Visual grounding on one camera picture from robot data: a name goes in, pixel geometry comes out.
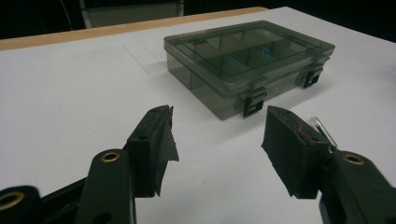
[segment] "plastic box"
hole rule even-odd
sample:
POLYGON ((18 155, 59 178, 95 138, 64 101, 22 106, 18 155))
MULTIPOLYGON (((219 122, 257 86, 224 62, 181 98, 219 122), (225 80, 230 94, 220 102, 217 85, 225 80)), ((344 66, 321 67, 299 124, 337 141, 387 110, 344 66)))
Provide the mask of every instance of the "plastic box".
POLYGON ((219 119, 318 82, 335 46, 269 21, 167 36, 168 70, 219 119))

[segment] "translucent gray plastic box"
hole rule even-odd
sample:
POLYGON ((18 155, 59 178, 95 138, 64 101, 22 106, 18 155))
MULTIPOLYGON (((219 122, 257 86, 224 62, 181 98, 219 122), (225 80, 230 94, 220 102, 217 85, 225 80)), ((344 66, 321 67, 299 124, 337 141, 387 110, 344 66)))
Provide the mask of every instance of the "translucent gray plastic box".
POLYGON ((219 119, 318 82, 335 46, 269 21, 167 36, 168 70, 219 119))

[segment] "wooden strip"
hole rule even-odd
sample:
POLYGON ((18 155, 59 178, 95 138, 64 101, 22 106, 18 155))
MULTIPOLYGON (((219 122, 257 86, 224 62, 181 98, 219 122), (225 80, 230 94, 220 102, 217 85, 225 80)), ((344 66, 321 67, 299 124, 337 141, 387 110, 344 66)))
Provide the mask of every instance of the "wooden strip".
POLYGON ((212 12, 184 17, 175 17, 169 19, 162 19, 156 21, 141 21, 134 23, 127 23, 122 25, 106 26, 100 28, 92 28, 86 30, 77 30, 70 32, 62 32, 49 35, 33 35, 19 38, 10 38, 0 40, 0 50, 5 49, 20 49, 34 46, 42 46, 48 44, 56 44, 69 42, 74 40, 88 39, 104 35, 116 35, 121 33, 128 33, 132 31, 147 30, 152 28, 177 25, 182 23, 213 20, 224 17, 238 16, 253 12, 267 10, 265 7, 248 7, 235 10, 212 12))

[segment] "brass ring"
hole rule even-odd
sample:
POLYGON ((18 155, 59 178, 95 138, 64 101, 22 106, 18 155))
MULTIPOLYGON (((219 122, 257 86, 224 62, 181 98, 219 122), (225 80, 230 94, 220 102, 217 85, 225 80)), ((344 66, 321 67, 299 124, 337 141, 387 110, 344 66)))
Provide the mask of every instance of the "brass ring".
POLYGON ((360 157, 354 156, 354 155, 350 155, 347 154, 343 157, 343 159, 347 162, 350 162, 352 164, 355 165, 363 165, 364 164, 364 160, 362 160, 360 157))
POLYGON ((24 193, 20 191, 12 191, 8 194, 0 196, 0 211, 6 210, 20 203, 24 198, 24 193))
POLYGON ((118 152, 108 152, 102 156, 101 160, 102 162, 113 162, 118 160, 119 157, 120 157, 120 153, 118 152))

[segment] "box lid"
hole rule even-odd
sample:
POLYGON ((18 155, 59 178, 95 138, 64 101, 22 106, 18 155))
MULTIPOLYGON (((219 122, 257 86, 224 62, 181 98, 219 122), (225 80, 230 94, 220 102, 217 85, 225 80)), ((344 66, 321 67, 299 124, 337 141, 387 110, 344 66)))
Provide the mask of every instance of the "box lid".
POLYGON ((324 63, 334 45, 269 21, 171 35, 164 48, 224 98, 271 83, 311 63, 324 63))

